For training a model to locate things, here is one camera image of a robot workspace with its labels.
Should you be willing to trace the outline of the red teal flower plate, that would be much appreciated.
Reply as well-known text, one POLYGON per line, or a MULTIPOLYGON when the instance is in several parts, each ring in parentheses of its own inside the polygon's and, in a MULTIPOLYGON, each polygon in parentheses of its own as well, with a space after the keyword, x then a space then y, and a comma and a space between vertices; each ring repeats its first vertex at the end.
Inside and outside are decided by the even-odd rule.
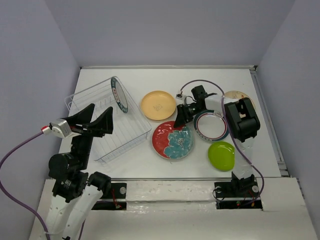
POLYGON ((155 152, 167 160, 179 160, 188 156, 194 147, 194 135, 190 127, 174 127, 174 121, 166 121, 153 131, 151 144, 155 152))

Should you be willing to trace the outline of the yellow plate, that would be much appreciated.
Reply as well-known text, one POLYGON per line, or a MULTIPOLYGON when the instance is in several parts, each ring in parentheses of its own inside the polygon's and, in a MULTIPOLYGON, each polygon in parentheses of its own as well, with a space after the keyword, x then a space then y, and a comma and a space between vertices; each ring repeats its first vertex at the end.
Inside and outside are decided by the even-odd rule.
POLYGON ((171 117, 176 110, 176 101, 171 94, 156 90, 146 94, 140 103, 143 114, 154 121, 171 117))

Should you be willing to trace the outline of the green rim lettered plate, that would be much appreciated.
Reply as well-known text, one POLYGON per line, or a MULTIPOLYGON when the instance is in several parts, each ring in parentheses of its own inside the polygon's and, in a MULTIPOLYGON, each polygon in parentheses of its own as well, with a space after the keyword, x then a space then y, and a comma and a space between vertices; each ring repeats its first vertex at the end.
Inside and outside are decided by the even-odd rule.
POLYGON ((125 93, 125 88, 123 87, 122 83, 117 77, 113 76, 110 79, 110 86, 117 106, 123 113, 127 114, 129 111, 129 105, 125 93))

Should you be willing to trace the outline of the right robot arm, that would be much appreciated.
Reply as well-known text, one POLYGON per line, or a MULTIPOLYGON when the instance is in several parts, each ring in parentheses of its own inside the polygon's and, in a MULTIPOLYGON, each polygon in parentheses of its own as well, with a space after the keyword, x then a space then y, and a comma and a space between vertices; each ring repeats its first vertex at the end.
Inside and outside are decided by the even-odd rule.
POLYGON ((207 93, 202 85, 194 87, 191 92, 195 101, 184 102, 176 107, 175 127, 190 123, 197 114, 204 111, 221 112, 236 149, 231 180, 216 182, 213 196, 218 201, 226 198, 244 198, 246 194, 251 194, 254 200, 258 199, 265 186, 258 185, 254 175, 258 169, 249 158, 261 124, 251 100, 248 97, 227 98, 225 93, 207 93))

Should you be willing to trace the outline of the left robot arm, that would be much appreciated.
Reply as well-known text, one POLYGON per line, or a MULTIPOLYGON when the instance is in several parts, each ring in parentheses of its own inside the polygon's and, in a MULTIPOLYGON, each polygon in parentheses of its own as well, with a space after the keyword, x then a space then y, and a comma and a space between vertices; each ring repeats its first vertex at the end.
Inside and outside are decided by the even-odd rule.
POLYGON ((73 116, 58 118, 42 132, 61 139, 71 138, 70 151, 54 154, 48 162, 49 177, 55 180, 45 221, 48 240, 73 240, 95 203, 111 189, 111 178, 103 173, 88 174, 94 138, 113 133, 113 107, 92 120, 91 103, 73 116))

